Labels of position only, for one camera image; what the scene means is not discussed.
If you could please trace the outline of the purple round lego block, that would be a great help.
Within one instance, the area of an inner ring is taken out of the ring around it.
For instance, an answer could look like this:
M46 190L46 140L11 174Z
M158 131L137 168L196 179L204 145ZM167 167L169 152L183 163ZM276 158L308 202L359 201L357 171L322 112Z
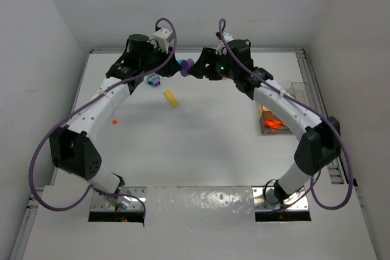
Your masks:
M182 77L188 77L188 76L191 76L191 73L190 73L190 69L194 66L194 60L189 58L189 59L184 59L184 63L180 69L180 74L182 75Z

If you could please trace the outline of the large orange curved lego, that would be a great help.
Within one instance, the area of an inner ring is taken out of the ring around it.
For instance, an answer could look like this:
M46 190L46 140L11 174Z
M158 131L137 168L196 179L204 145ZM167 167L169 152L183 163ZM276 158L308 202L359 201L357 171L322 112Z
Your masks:
M283 121L277 119L267 118L264 120L264 126L266 128L275 129L275 130L283 130L286 128L286 124Z

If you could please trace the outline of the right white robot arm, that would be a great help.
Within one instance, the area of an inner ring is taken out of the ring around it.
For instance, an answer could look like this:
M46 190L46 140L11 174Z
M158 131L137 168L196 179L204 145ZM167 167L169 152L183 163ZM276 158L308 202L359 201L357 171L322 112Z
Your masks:
M295 103L265 69L254 66L249 40L232 40L226 49L204 48L188 74L198 79L233 80L236 88L251 100L264 105L279 118L299 144L291 167L276 180L264 198L271 205L282 204L312 176L341 154L341 146L332 132L340 131L339 122L330 117L326 122L318 115Z

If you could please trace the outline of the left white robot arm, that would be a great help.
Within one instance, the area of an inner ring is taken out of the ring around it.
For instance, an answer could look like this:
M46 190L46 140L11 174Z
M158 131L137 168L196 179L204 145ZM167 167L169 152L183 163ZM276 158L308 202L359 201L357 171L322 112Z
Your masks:
M113 112L141 84L144 76L160 71L171 76L180 66L170 42L173 32L159 29L152 37L130 35L125 51L107 71L91 105L76 114L49 137L54 166L89 182L112 205L126 207L130 192L124 180L110 172L94 145Z

